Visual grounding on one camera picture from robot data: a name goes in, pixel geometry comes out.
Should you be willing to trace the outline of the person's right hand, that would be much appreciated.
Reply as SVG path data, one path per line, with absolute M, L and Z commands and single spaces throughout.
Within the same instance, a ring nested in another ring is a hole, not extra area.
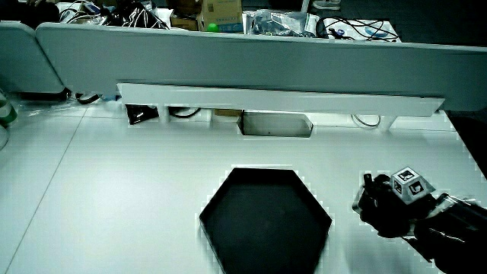
M 435 188 L 411 167 L 388 176 L 363 175 L 352 209 L 381 237 L 406 236 L 414 221 L 423 219 L 436 207 Z

